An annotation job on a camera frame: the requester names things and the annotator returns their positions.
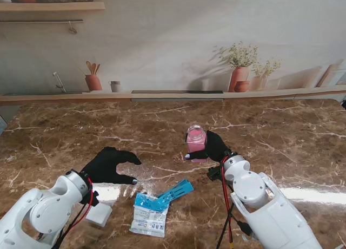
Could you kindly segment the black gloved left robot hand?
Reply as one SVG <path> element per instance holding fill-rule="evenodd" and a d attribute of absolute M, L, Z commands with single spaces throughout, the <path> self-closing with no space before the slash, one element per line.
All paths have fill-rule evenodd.
<path fill-rule="evenodd" d="M 135 185 L 137 179 L 117 173 L 117 166 L 121 163 L 141 165 L 139 158 L 132 152 L 118 150 L 114 147 L 104 147 L 80 173 L 91 179 L 93 183 Z"/>

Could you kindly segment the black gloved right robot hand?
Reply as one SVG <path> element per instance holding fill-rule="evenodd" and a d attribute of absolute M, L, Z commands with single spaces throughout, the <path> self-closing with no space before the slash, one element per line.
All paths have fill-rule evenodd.
<path fill-rule="evenodd" d="M 225 145 L 222 138 L 207 130 L 207 142 L 203 150 L 190 152 L 185 155 L 186 160 L 207 159 L 210 158 L 216 162 L 222 162 L 226 156 L 230 156 L 232 151 Z"/>

